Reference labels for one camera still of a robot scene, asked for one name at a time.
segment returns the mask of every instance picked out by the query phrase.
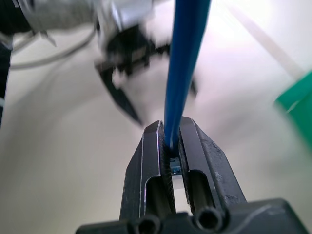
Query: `blue tube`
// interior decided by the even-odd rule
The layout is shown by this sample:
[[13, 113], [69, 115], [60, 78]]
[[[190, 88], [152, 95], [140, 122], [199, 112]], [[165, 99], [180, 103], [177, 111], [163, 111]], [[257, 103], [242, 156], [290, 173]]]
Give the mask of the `blue tube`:
[[174, 150], [191, 85], [210, 0], [176, 0], [165, 101], [165, 144]]

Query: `blue cable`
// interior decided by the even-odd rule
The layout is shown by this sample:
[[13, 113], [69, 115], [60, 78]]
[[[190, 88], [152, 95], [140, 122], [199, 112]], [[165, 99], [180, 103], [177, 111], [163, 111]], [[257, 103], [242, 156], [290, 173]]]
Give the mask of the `blue cable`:
[[176, 0], [165, 101], [165, 144], [175, 150], [210, 0]]

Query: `blue wire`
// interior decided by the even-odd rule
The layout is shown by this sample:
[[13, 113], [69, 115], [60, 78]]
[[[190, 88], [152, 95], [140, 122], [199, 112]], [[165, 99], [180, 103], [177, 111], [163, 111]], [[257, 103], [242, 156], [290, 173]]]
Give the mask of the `blue wire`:
[[205, 32], [210, 0], [176, 0], [165, 101], [165, 144], [174, 150]]

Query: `cylindrical hole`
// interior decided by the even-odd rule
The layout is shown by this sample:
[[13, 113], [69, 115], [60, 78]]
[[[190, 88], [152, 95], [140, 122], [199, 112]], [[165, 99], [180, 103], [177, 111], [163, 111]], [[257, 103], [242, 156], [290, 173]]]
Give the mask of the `cylindrical hole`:
[[200, 229], [207, 231], [218, 231], [222, 227], [220, 213], [212, 208], [200, 211], [195, 221]]
[[143, 220], [138, 226], [139, 234], [155, 234], [156, 224], [149, 219]]

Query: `green object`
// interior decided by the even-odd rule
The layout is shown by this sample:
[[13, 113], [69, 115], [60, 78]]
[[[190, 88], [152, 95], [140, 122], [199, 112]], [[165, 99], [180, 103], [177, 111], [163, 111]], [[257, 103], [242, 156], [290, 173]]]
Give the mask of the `green object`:
[[276, 102], [287, 111], [312, 149], [312, 72], [280, 95]]

